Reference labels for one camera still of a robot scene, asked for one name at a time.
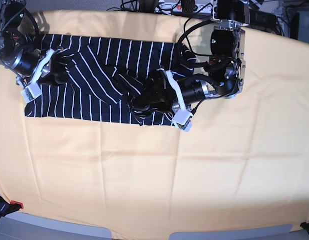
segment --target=power strip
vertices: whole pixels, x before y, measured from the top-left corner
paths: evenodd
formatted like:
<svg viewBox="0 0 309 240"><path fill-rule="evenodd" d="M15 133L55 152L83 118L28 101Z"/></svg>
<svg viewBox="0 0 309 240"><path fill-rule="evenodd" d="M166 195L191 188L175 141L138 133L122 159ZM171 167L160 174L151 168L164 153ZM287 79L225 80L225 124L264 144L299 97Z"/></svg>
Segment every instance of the power strip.
<svg viewBox="0 0 309 240"><path fill-rule="evenodd" d="M174 14L177 14L177 15L181 14L182 13L181 4L178 4L172 11L169 10L169 9L173 8L175 5L176 5L175 2L165 2L164 0L160 0L159 1L159 6L160 6L160 8L162 9L162 11L165 14L172 14L172 15L174 15ZM199 14L201 14L201 15L210 15L210 14L212 14L213 7L211 5L208 5L207 7L205 7L203 10L201 10L201 12ZM204 6L205 6L205 4L196 4L196 8L195 8L195 11L193 13L198 12ZM156 13L160 12L160 9L156 8L155 12Z"/></svg>

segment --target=striped cloth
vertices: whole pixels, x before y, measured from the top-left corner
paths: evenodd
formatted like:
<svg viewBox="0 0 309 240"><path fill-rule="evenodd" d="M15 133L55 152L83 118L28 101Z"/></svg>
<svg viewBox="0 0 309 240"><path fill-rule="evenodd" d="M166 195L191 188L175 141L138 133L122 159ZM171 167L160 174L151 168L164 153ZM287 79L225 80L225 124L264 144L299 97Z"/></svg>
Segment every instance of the striped cloth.
<svg viewBox="0 0 309 240"><path fill-rule="evenodd" d="M171 70L176 80L193 74L193 69L180 64L174 43L57 34L41 38L42 50L64 48L56 61L67 72L68 81L60 86L40 85L43 94L26 105L25 116L172 125L171 114L155 112L141 118L130 112L128 103L153 81L148 76L156 69ZM196 61L186 46L182 54L189 62Z"/></svg>

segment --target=white plastic part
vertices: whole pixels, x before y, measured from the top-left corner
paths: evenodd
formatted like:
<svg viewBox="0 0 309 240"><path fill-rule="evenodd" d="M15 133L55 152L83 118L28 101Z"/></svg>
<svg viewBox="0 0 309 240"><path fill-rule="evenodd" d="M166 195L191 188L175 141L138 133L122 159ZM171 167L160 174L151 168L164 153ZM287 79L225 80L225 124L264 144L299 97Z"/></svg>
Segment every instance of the white plastic part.
<svg viewBox="0 0 309 240"><path fill-rule="evenodd" d="M41 88L37 82L42 75L43 67L50 61L54 52L55 51L53 49L49 49L47 51L45 58L43 58L38 64L31 81L21 91L21 94L27 104L42 95Z"/></svg>
<svg viewBox="0 0 309 240"><path fill-rule="evenodd" d="M175 90L180 105L180 109L175 113L172 122L178 129L188 132L192 127L190 119L193 117L193 114L186 109L181 88L177 81L174 80L172 72L168 70L166 75L171 87Z"/></svg>

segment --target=black and white striped shirt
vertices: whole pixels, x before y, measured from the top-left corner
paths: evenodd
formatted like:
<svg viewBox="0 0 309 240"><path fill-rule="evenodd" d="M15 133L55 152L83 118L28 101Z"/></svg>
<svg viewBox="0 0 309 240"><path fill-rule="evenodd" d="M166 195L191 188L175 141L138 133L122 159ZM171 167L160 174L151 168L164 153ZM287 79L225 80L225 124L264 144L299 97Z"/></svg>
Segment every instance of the black and white striped shirt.
<svg viewBox="0 0 309 240"><path fill-rule="evenodd" d="M128 99L140 95L149 81L147 76L161 66L171 70L175 79L193 74L193 69L180 64L174 43L42 35L42 49L58 46L65 49L58 61L65 66L69 81L61 86L41 85L42 96L27 104L25 116L172 125L169 114L155 112L147 118L133 115ZM196 61L186 46L182 54L188 61Z"/></svg>

